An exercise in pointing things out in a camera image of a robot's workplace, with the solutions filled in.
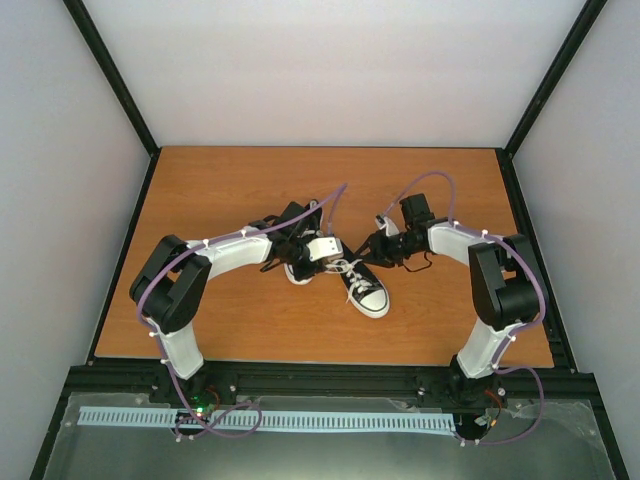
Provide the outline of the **white shoelace of sneaker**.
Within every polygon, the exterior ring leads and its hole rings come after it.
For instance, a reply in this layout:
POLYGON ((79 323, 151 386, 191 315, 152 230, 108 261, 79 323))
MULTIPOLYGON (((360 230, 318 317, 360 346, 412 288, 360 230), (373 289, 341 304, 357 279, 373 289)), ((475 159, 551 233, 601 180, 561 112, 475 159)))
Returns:
POLYGON ((359 259, 327 263, 325 272, 340 275, 347 290, 347 300, 355 306, 362 306, 364 298, 379 289, 377 278, 359 259))
POLYGON ((300 236, 301 239, 310 238, 311 240, 322 237, 324 237, 324 233, 321 230, 305 230, 300 236))

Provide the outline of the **black sneaker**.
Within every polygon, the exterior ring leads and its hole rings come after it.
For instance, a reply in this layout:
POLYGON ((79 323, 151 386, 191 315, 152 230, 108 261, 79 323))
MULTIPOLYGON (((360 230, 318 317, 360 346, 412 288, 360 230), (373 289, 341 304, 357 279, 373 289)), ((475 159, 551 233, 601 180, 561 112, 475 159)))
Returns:
POLYGON ((348 303, 372 319, 380 319, 387 315, 390 310, 389 293, 384 284, 360 259, 337 260, 334 270, 345 285, 348 303))
MULTIPOLYGON (((308 243, 323 235, 321 231, 323 221, 323 208, 320 207, 302 221, 301 237, 308 243)), ((317 265, 307 258, 296 260, 293 264, 285 264, 284 271, 287 279, 294 285, 306 285, 311 282, 317 273, 317 265)))

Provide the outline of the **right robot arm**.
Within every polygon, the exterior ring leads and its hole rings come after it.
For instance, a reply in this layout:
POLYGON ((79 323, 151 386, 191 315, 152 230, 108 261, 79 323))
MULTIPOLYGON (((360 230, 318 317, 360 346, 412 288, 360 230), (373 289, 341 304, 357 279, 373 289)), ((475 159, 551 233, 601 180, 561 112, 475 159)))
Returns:
POLYGON ((454 403, 469 405, 494 384, 500 360, 518 332, 545 317, 547 294, 531 242, 522 234, 492 235, 438 218, 423 194, 406 197, 400 205, 405 229, 378 215, 377 231, 356 256, 370 265, 393 268, 415 254, 434 254, 469 268, 476 322, 452 357, 445 387, 454 403))

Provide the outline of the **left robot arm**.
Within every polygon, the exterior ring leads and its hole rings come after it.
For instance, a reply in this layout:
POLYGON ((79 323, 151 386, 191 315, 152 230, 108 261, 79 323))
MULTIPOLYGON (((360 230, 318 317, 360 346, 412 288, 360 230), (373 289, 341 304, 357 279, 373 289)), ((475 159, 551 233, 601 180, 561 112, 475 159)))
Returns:
POLYGON ((197 345, 194 318, 207 283, 246 266, 268 272, 280 265, 301 270, 306 281, 320 271, 325 255, 310 247, 321 225, 323 204, 290 203, 277 216, 267 216, 240 230, 212 239, 184 241, 163 237, 136 276, 129 297, 140 323, 156 339, 161 362, 175 376, 172 388, 186 402, 201 400, 208 378, 199 370, 204 357, 197 345))

